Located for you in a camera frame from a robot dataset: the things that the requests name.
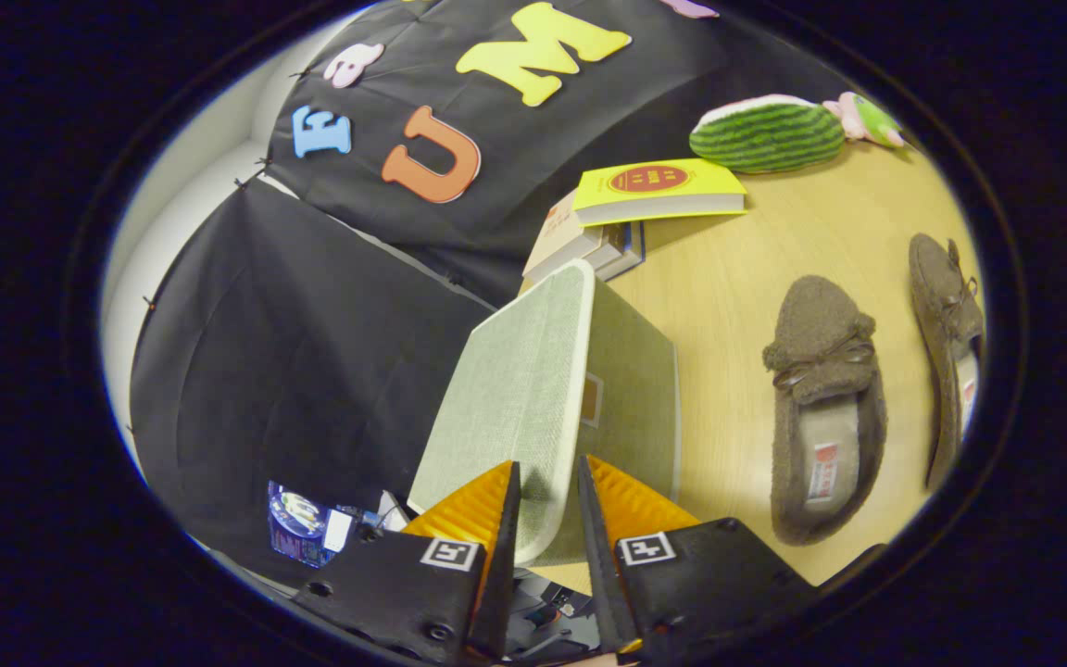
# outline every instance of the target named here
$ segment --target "watermelon plush toy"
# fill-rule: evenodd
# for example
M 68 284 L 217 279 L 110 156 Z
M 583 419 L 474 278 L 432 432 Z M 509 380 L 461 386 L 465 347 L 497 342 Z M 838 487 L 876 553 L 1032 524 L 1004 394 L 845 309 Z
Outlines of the watermelon plush toy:
M 701 158 L 742 173 L 789 171 L 839 155 L 846 133 L 825 106 L 765 95 L 712 109 L 690 132 Z
M 729 170 L 763 173 L 824 163 L 859 139 L 889 148 L 905 144 L 901 125 L 857 93 L 822 105 L 765 95 L 706 111 L 690 132 L 690 148 Z

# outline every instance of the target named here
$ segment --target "black cloth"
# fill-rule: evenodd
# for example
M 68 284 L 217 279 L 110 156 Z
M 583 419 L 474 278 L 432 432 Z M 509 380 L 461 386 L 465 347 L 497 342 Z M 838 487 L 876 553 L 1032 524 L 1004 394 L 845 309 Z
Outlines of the black cloth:
M 521 270 L 545 212 L 589 169 L 692 158 L 689 132 L 708 109 L 769 93 L 834 100 L 850 89 L 814 57 L 742 18 L 694 20 L 657 0 L 576 0 L 554 7 L 631 35 L 632 43 L 576 74 L 552 74 L 562 88 L 541 106 L 488 74 L 456 64 L 482 42 L 521 42 L 512 14 L 528 0 L 382 3 L 327 44 L 293 85 L 270 141 L 270 174 L 301 198 L 380 237 L 490 303 L 516 295 Z M 322 79 L 353 44 L 383 44 L 381 59 L 350 88 Z M 350 118 L 352 149 L 296 157 L 291 114 L 302 106 Z M 444 148 L 405 139 L 419 106 L 469 136 L 481 152 L 471 187 L 432 204 L 382 180 L 389 149 L 403 144 L 436 172 Z
M 272 579 L 267 485 L 376 509 L 410 489 L 488 308 L 254 180 L 165 275 L 130 381 L 137 456 L 189 535 Z

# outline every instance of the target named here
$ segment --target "stack of books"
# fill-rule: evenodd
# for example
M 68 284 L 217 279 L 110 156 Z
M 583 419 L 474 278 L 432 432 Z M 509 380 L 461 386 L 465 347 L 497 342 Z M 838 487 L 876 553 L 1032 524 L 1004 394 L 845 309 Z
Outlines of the stack of books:
M 642 222 L 596 225 L 585 228 L 574 211 L 576 191 L 572 190 L 551 208 L 542 232 L 534 241 L 523 277 L 531 284 L 554 273 L 558 267 L 582 258 L 595 270 L 600 280 L 610 280 L 644 261 Z
M 579 187 L 551 208 L 523 277 L 536 284 L 584 258 L 600 280 L 644 261 L 644 222 L 665 217 L 740 215 L 747 191 L 723 165 L 660 160 L 586 171 Z

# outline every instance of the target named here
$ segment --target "slipper insole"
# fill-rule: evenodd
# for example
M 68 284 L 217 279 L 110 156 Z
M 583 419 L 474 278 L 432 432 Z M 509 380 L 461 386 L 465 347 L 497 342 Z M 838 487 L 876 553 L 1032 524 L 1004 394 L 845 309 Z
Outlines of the slipper insole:
M 823 398 L 797 415 L 805 470 L 805 510 L 832 514 L 859 486 L 859 396 Z
M 974 411 L 974 397 L 978 395 L 978 355 L 973 350 L 966 351 L 957 362 L 958 402 L 961 403 L 961 434 L 966 439 L 966 427 Z

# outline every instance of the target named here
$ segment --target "fabric-covered box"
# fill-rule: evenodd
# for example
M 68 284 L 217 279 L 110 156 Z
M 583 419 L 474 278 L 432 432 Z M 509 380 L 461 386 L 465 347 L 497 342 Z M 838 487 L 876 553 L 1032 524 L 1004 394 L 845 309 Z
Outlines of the fabric-covered box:
M 410 504 L 424 511 L 516 460 L 516 563 L 585 560 L 574 470 L 584 452 L 676 494 L 673 343 L 575 260 L 472 331 Z

